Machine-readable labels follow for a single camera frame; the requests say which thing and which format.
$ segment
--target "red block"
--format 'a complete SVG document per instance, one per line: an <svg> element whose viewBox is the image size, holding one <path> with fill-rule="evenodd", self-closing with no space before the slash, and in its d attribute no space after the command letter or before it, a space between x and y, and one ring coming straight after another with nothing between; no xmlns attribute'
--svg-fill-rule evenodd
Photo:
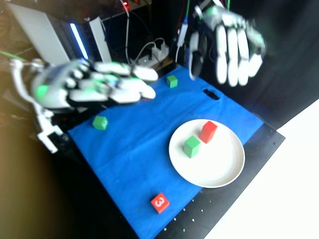
<svg viewBox="0 0 319 239"><path fill-rule="evenodd" d="M215 125L214 123L212 123L211 121L208 121L204 126L203 129L200 133L199 138L205 142L205 143L209 143L211 141L211 139L213 138L215 132L217 129L217 125Z"/></svg>
<svg viewBox="0 0 319 239"><path fill-rule="evenodd" d="M169 206L169 201L163 193L158 194L151 203L158 213L162 213Z"/></svg>

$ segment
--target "blue cloth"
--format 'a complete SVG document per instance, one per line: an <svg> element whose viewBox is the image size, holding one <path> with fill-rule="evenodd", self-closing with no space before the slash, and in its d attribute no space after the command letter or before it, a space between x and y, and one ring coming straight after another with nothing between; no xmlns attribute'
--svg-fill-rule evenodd
<svg viewBox="0 0 319 239"><path fill-rule="evenodd" d="M178 78L170 89L165 77L152 87L157 97L132 106L100 113L106 131L92 127L94 118L70 130L70 135L116 205L141 239L154 238L201 190L173 168L168 143L173 132L194 119L211 119L232 129L245 144L263 124L256 116L202 79L192 81L188 70L176 68ZM203 90L214 90L213 100ZM163 192L170 201L157 214L150 201Z"/></svg>

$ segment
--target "green block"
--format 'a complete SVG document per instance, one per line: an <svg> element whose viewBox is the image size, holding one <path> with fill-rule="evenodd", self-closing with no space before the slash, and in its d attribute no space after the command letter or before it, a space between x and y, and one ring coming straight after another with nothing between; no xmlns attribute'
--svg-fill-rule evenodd
<svg viewBox="0 0 319 239"><path fill-rule="evenodd" d="M106 130L108 120L104 116L96 116L93 121L93 127L99 130Z"/></svg>
<svg viewBox="0 0 319 239"><path fill-rule="evenodd" d="M190 137L185 141L184 153L189 158L193 158L199 151L199 145L200 141L195 136Z"/></svg>
<svg viewBox="0 0 319 239"><path fill-rule="evenodd" d="M175 75L167 76L166 83L170 88L173 88L178 85L178 79Z"/></svg>

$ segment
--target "white plate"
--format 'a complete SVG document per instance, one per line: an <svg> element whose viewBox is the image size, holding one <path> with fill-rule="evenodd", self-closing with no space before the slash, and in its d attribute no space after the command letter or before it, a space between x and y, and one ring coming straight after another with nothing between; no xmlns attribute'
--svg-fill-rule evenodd
<svg viewBox="0 0 319 239"><path fill-rule="evenodd" d="M208 119L181 125L169 142L169 156L176 171L188 182L204 188L219 188L233 182L242 172L245 151L237 135L225 125L217 125L213 139L204 143L200 132ZM189 158L183 151L185 141L194 135L200 141L197 155Z"/></svg>

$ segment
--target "plate rim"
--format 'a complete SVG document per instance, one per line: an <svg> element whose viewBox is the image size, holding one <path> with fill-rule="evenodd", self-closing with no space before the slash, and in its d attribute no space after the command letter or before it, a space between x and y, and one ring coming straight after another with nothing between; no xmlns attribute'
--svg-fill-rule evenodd
<svg viewBox="0 0 319 239"><path fill-rule="evenodd" d="M189 123L189 122L195 121L195 120L207 120L207 121L211 121L211 122L213 122L213 123L221 124L221 125L223 125L224 127L228 128L228 129L234 134L235 138L239 141L239 143L240 143L240 148L242 149L242 152L243 152L243 164L242 164L242 167L241 167L241 169L239 170L238 174L237 174L232 180L230 180L229 182L227 182L227 183L225 183L225 184L218 185L218 186L207 186L207 185L203 185L203 184L193 183L193 182L188 181L185 177L183 177L183 176L179 173L179 171L176 169L176 167L175 167L175 165L174 165L174 163L173 163L173 161L172 161L172 159L171 159L171 156L170 156L170 150L169 150L169 149L170 149L171 139L172 139L172 137L174 136L175 132L176 132L180 127L182 127L182 126L183 126L184 124L186 124L186 123ZM239 175L242 173L242 171L243 171L243 169L244 169L244 166L245 166L245 162L246 162L245 149L244 149L244 146L243 146L242 142L240 141L239 137L238 137L238 136L234 133L234 131L232 131L229 127L227 127L227 126L224 125L223 123L220 123L220 122L215 121L215 120L212 120L212 119L211 119L211 120L210 120L210 119L192 119L192 120L189 120L189 121L187 121L187 122L181 124L181 125L174 131L174 133L173 133L173 134L171 135L171 137L170 137L169 145L168 145L168 154L169 154L170 162L172 163L172 165L173 165L174 169L176 170L176 172L177 172L183 179L185 179L187 182L189 182L189 183L191 183L191 184L193 184L193 185L196 185L196 186L198 186L198 187L202 187L202 188L221 188L221 187L224 187L224 186L227 186L227 185L231 184L231 183L234 182L234 181L239 177Z"/></svg>

